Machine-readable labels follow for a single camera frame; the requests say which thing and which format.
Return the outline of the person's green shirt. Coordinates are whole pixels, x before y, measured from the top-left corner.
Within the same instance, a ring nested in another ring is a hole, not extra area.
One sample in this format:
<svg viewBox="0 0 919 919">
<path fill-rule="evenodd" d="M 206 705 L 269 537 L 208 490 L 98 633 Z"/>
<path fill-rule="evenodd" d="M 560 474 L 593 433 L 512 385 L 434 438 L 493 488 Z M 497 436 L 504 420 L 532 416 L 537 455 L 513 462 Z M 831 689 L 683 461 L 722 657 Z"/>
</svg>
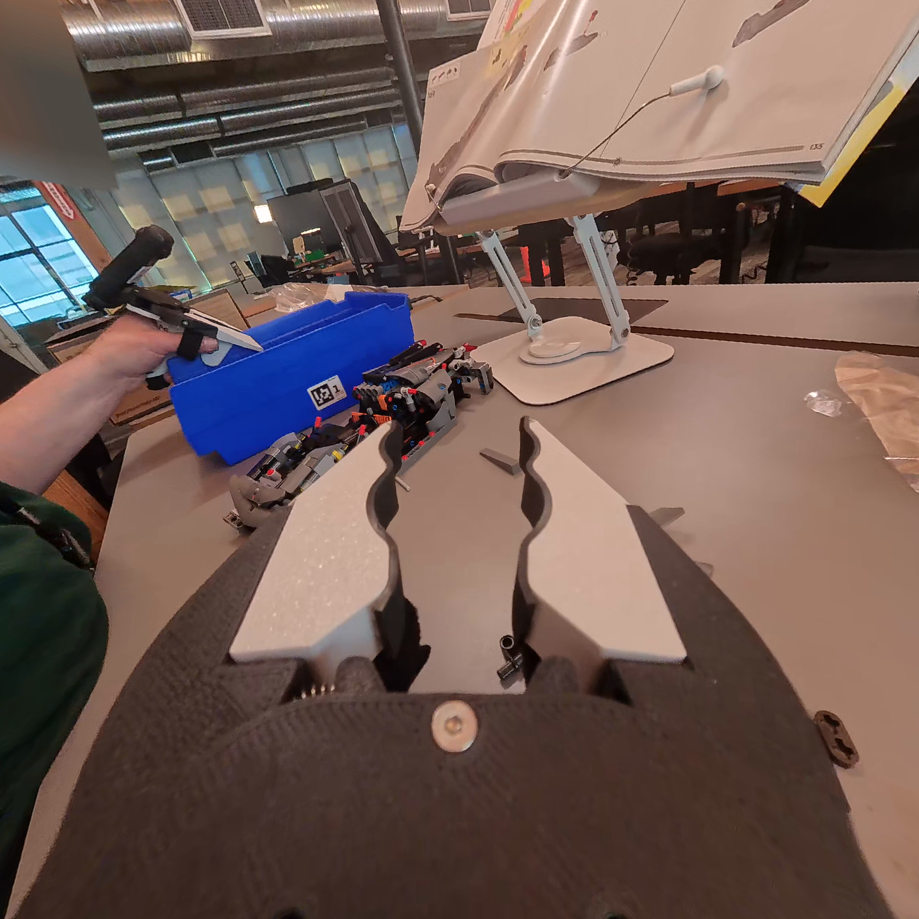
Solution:
<svg viewBox="0 0 919 919">
<path fill-rule="evenodd" d="M 1 868 L 12 887 L 40 786 L 92 694 L 109 620 L 86 525 L 1 485 Z"/>
</svg>

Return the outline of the blue plastic bin with tag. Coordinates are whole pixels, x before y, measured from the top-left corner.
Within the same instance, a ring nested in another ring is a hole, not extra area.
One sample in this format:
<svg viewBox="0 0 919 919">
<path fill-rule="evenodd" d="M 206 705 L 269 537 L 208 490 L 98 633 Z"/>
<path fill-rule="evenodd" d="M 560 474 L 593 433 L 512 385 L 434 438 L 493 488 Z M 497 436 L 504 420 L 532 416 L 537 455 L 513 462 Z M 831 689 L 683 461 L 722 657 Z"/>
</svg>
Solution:
<svg viewBox="0 0 919 919">
<path fill-rule="evenodd" d="M 186 441 L 198 456 L 227 464 L 355 406 L 367 370 L 415 341 L 409 297 L 347 292 L 250 330 L 260 352 L 232 347 L 217 366 L 167 362 L 169 391 Z"/>
</svg>

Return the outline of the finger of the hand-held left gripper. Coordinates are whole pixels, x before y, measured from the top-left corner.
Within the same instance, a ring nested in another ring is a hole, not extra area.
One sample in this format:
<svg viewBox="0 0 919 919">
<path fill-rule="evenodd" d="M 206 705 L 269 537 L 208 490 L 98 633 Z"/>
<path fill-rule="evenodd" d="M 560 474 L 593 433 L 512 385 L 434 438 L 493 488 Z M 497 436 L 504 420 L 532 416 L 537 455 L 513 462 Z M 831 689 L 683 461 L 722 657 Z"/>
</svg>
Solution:
<svg viewBox="0 0 919 919">
<path fill-rule="evenodd" d="M 263 351 L 262 345 L 247 333 L 194 309 L 189 309 L 189 329 L 200 333 L 204 338 L 217 340 L 222 346 L 241 347 L 256 352 Z"/>
</svg>

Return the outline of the white book stand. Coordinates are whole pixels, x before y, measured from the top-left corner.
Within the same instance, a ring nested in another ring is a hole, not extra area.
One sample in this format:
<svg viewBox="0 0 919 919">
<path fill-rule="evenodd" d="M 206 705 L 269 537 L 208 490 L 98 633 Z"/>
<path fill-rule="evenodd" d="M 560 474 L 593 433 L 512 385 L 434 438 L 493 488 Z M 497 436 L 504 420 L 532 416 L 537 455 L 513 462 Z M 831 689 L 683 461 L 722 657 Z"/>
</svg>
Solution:
<svg viewBox="0 0 919 919">
<path fill-rule="evenodd" d="M 601 186 L 598 177 L 567 169 L 542 169 L 524 178 L 436 204 L 451 228 L 470 224 L 519 314 L 524 330 L 478 347 L 476 360 L 489 363 L 496 382 L 520 402 L 542 406 L 559 403 L 607 383 L 660 366 L 673 348 L 630 335 L 628 314 L 616 287 L 594 216 L 576 213 L 575 205 L 591 201 Z M 526 203 L 547 205 L 554 217 L 568 220 L 583 250 L 605 310 L 605 322 L 582 316 L 543 320 L 490 224 Z"/>
</svg>

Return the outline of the crumpled clear plastic bag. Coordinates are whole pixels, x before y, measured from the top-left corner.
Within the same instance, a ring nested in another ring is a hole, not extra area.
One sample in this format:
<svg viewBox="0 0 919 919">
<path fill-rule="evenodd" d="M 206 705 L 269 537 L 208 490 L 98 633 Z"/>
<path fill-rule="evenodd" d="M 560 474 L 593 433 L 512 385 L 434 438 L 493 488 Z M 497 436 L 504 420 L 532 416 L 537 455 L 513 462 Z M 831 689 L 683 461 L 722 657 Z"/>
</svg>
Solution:
<svg viewBox="0 0 919 919">
<path fill-rule="evenodd" d="M 849 352 L 835 377 L 865 416 L 884 448 L 885 460 L 918 492 L 918 378 L 896 370 L 885 356 Z"/>
</svg>

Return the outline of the red window sign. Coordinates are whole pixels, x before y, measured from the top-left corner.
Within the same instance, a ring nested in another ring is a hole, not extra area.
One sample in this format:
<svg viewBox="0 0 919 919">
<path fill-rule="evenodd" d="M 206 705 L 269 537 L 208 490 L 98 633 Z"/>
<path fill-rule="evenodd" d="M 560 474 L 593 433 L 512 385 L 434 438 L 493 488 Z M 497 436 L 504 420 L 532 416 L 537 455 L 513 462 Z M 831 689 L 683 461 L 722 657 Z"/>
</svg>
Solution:
<svg viewBox="0 0 919 919">
<path fill-rule="evenodd" d="M 80 208 L 61 185 L 47 181 L 35 181 L 33 184 L 63 222 L 66 224 L 86 223 Z"/>
</svg>

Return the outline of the person's left hand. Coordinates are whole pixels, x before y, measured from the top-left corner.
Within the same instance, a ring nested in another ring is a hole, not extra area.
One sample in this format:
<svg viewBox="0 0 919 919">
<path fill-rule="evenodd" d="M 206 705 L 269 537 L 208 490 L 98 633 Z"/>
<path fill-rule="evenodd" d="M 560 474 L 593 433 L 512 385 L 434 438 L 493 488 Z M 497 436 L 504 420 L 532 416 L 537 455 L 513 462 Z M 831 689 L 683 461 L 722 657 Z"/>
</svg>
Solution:
<svg viewBox="0 0 919 919">
<path fill-rule="evenodd" d="M 125 314 L 87 349 L 88 378 L 101 390 L 123 395 L 139 388 L 148 374 L 176 354 L 181 339 L 181 333 Z"/>
</svg>

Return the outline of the person's left forearm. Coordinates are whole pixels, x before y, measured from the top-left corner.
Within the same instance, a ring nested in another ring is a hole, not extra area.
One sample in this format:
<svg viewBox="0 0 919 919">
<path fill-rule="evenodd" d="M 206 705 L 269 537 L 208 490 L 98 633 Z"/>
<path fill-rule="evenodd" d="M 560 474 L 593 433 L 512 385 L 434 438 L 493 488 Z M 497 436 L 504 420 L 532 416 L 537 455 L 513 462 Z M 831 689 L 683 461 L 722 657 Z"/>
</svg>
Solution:
<svg viewBox="0 0 919 919">
<path fill-rule="evenodd" d="M 41 375 L 1 407 L 1 480 L 44 492 L 94 437 L 145 371 L 126 373 L 83 354 Z"/>
</svg>

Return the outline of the black lego connector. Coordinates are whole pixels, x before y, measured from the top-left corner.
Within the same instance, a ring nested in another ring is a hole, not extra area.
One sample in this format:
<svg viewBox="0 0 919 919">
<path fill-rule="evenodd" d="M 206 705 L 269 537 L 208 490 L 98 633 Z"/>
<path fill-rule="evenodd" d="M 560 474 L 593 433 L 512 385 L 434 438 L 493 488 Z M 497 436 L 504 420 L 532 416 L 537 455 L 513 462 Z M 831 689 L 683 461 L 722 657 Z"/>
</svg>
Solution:
<svg viewBox="0 0 919 919">
<path fill-rule="evenodd" d="M 855 767 L 860 756 L 842 718 L 821 709 L 814 713 L 813 721 L 833 763 L 846 770 Z"/>
</svg>

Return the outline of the grey and black lego car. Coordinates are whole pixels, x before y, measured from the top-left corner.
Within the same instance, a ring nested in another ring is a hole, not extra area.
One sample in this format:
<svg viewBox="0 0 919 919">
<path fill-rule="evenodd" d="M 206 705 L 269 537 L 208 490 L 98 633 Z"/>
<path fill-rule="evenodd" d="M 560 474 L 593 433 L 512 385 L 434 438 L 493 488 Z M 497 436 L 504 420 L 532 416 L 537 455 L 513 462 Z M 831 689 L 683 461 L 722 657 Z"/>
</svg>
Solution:
<svg viewBox="0 0 919 919">
<path fill-rule="evenodd" d="M 258 528 L 390 422 L 402 430 L 402 468 L 412 466 L 456 425 L 468 388 L 477 386 L 483 395 L 493 391 L 493 369 L 474 351 L 468 344 L 444 347 L 419 340 L 365 371 L 352 390 L 358 406 L 348 420 L 332 424 L 317 418 L 311 429 L 276 441 L 246 474 L 231 477 L 233 508 L 224 522 L 243 533 Z"/>
</svg>

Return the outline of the black computer monitor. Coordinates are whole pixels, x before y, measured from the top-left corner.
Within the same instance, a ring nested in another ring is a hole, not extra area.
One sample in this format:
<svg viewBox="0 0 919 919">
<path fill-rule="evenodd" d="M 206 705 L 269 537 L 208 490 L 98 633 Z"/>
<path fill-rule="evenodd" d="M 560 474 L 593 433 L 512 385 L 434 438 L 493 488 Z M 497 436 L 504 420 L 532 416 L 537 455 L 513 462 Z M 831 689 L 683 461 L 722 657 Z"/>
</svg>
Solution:
<svg viewBox="0 0 919 919">
<path fill-rule="evenodd" d="M 319 231 L 325 252 L 341 249 L 338 231 L 318 190 L 275 197 L 268 200 L 268 207 L 289 254 L 294 253 L 294 238 L 313 229 Z"/>
</svg>

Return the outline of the silver ventilation duct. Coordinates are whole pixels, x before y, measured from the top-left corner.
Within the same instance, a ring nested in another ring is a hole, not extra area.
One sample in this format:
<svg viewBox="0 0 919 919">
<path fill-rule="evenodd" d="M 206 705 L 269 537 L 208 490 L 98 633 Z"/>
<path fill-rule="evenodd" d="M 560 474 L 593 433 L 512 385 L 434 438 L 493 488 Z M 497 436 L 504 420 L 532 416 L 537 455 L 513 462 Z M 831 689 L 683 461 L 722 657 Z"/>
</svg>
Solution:
<svg viewBox="0 0 919 919">
<path fill-rule="evenodd" d="M 318 52 L 384 42 L 376 2 L 242 2 L 262 26 L 192 28 L 202 2 L 60 2 L 77 57 L 91 73 Z"/>
</svg>

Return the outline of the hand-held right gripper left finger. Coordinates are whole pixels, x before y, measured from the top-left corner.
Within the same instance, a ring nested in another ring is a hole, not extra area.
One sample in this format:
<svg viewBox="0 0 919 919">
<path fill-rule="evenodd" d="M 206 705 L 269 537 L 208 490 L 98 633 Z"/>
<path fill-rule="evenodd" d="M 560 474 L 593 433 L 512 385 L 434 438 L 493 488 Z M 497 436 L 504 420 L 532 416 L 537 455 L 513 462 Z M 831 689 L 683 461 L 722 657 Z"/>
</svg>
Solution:
<svg viewBox="0 0 919 919">
<path fill-rule="evenodd" d="M 394 475 L 374 431 L 296 498 L 228 651 L 237 663 L 288 659 L 308 665 L 369 660 L 383 649 L 377 614 L 391 580 L 385 527 L 371 520 L 370 492 Z"/>
</svg>

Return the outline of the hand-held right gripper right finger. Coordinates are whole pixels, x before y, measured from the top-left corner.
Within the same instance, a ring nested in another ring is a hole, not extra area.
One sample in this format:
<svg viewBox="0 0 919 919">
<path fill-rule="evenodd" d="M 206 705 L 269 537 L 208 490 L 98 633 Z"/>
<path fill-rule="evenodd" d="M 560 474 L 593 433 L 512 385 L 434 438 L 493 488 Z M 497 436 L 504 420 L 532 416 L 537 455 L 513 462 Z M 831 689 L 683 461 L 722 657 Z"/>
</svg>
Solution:
<svg viewBox="0 0 919 919">
<path fill-rule="evenodd" d="M 629 504 L 532 417 L 520 420 L 521 508 L 513 629 L 578 680 L 615 661 L 680 664 L 686 649 Z"/>
</svg>

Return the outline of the lego instruction booklet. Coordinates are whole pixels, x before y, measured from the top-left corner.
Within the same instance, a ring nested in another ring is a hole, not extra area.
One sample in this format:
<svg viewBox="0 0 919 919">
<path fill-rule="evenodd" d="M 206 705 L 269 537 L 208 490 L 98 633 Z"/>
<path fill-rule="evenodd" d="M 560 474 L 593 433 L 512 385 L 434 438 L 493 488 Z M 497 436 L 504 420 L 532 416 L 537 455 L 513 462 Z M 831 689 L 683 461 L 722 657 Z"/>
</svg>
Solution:
<svg viewBox="0 0 919 919">
<path fill-rule="evenodd" d="M 652 186 L 816 184 L 917 39 L 918 4 L 506 2 L 428 79 L 407 231 L 623 208 Z"/>
</svg>

